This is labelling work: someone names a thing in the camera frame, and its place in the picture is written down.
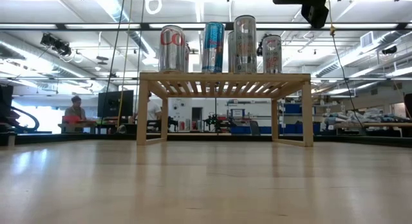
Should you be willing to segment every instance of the person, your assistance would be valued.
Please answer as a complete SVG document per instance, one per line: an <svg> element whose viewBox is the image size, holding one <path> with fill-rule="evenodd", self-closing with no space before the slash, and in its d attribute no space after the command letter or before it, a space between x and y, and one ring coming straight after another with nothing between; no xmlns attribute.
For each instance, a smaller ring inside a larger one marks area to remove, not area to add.
<svg viewBox="0 0 412 224"><path fill-rule="evenodd" d="M81 121L85 121L86 113L84 112L84 109L80 107L80 105L82 105L82 99L76 95L71 98L71 102L73 105L66 109L64 116L77 116Z"/></svg>
<svg viewBox="0 0 412 224"><path fill-rule="evenodd" d="M147 102L147 120L159 120L162 118L162 109L156 103L150 100L152 93L149 92L149 101Z"/></svg>

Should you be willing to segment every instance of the coca-cola can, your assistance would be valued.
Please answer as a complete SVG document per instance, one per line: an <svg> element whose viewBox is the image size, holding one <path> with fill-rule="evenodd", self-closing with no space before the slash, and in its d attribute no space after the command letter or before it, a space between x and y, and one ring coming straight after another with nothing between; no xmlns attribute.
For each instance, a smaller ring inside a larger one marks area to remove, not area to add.
<svg viewBox="0 0 412 224"><path fill-rule="evenodd" d="M282 40L278 35L269 35L262 40L263 72L282 73Z"/></svg>
<svg viewBox="0 0 412 224"><path fill-rule="evenodd" d="M256 73L256 20L251 15L242 15L234 21L235 72Z"/></svg>
<svg viewBox="0 0 412 224"><path fill-rule="evenodd" d="M159 71L185 71L186 44L183 29L175 25L162 28Z"/></svg>
<svg viewBox="0 0 412 224"><path fill-rule="evenodd" d="M186 43L185 47L185 73L189 72L189 55L191 53L191 49L189 48L189 44Z"/></svg>
<svg viewBox="0 0 412 224"><path fill-rule="evenodd" d="M228 62L229 62L229 73L235 72L234 67L235 67L235 60L236 60L236 54L235 54L235 39L234 39L234 31L231 31L227 35L227 44L228 44Z"/></svg>

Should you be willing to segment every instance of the diet coke can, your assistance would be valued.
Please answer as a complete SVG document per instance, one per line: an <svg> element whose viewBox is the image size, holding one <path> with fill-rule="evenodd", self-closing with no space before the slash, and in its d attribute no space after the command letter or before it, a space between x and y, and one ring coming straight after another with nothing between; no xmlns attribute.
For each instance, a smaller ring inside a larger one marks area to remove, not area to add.
<svg viewBox="0 0 412 224"><path fill-rule="evenodd" d="M234 21L236 48L235 73L256 73L256 20L251 15L242 15Z"/></svg>
<svg viewBox="0 0 412 224"><path fill-rule="evenodd" d="M262 40L263 71L282 73L282 40L278 35L269 35Z"/></svg>
<svg viewBox="0 0 412 224"><path fill-rule="evenodd" d="M235 55L235 40L234 40L234 31L231 31L227 35L227 44L228 44L228 49L229 49L229 56L228 56L228 62L229 62L229 73L234 72L234 65L235 65L235 60L236 60L236 55Z"/></svg>
<svg viewBox="0 0 412 224"><path fill-rule="evenodd" d="M210 22L205 27L205 44L203 45L202 72L221 73L223 67L223 43L225 26Z"/></svg>
<svg viewBox="0 0 412 224"><path fill-rule="evenodd" d="M185 70L186 44L182 28L167 25L160 34L160 71Z"/></svg>
<svg viewBox="0 0 412 224"><path fill-rule="evenodd" d="M189 48L189 44L186 43L185 47L185 73L189 72L189 55L191 53L191 49Z"/></svg>

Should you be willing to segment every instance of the white shirt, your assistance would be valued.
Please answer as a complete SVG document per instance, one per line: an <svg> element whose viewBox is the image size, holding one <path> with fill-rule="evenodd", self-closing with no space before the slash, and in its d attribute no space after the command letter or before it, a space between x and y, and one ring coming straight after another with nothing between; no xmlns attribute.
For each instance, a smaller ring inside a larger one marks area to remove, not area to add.
<svg viewBox="0 0 412 224"><path fill-rule="evenodd" d="M150 100L147 103L147 120L157 120L156 113L161 111L160 106L156 102Z"/></svg>

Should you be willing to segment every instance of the computer screen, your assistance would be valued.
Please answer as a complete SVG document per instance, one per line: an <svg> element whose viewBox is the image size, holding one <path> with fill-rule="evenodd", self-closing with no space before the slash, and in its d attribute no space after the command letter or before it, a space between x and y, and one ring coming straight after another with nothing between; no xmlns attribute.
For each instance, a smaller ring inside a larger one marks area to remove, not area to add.
<svg viewBox="0 0 412 224"><path fill-rule="evenodd" d="M121 91L98 94L98 117L117 117ZM133 116L133 90L123 91L121 116Z"/></svg>

